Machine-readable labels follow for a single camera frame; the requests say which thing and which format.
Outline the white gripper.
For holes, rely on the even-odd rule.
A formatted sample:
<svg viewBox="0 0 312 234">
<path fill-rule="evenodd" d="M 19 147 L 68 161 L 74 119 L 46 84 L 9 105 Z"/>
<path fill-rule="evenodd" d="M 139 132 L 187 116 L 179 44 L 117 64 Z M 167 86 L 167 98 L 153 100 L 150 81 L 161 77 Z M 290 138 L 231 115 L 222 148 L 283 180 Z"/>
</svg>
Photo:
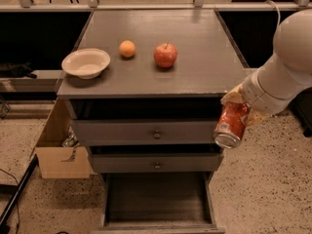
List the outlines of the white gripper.
<svg viewBox="0 0 312 234">
<path fill-rule="evenodd" d="M 246 126 L 259 124 L 261 121 L 283 111 L 290 101 L 288 99 L 275 98 L 265 92 L 258 81 L 259 71 L 250 74 L 242 83 L 222 97 L 220 102 L 245 102 L 250 108 Z"/>
</svg>

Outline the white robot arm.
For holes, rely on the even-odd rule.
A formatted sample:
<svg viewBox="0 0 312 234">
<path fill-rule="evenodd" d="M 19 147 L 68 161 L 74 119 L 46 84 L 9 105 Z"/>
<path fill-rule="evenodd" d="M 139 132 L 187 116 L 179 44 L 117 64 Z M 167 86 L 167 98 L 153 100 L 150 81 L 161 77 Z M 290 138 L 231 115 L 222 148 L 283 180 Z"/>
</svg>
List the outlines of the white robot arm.
<svg viewBox="0 0 312 234">
<path fill-rule="evenodd" d="M 302 91 L 312 87 L 312 10 L 284 19 L 273 37 L 269 60 L 228 92 L 221 104 L 245 103 L 248 125 L 283 111 Z"/>
</svg>

